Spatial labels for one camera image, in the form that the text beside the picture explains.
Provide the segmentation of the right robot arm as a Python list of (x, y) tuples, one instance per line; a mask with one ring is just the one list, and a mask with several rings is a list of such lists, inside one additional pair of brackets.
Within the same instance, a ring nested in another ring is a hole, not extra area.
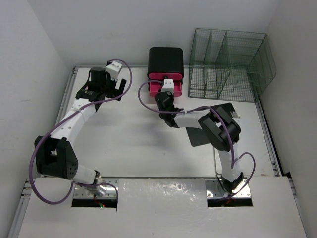
[(186, 128), (193, 147), (211, 144), (219, 153), (222, 166), (222, 186), (227, 192), (232, 192), (243, 180), (243, 172), (237, 162), (232, 163), (232, 152), (229, 139), (232, 141), (234, 155), (237, 156), (237, 142), (241, 128), (233, 119), (235, 109), (231, 103), (214, 105), (212, 108), (221, 117), (208, 109), (183, 113), (174, 105), (171, 92), (159, 92), (155, 95), (159, 117), (172, 128)]

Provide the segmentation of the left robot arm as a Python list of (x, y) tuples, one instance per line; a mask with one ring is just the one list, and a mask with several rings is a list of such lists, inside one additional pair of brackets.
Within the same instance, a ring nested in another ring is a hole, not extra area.
[(41, 137), (35, 141), (39, 148), (35, 158), (38, 173), (81, 184), (97, 183), (98, 172), (80, 165), (72, 146), (85, 122), (97, 112), (105, 98), (121, 99), (127, 82), (122, 79), (117, 84), (121, 69), (122, 65), (113, 61), (106, 67), (89, 70), (86, 83), (76, 93), (70, 110), (63, 118), (65, 122), (49, 133), (42, 144), (39, 144)]

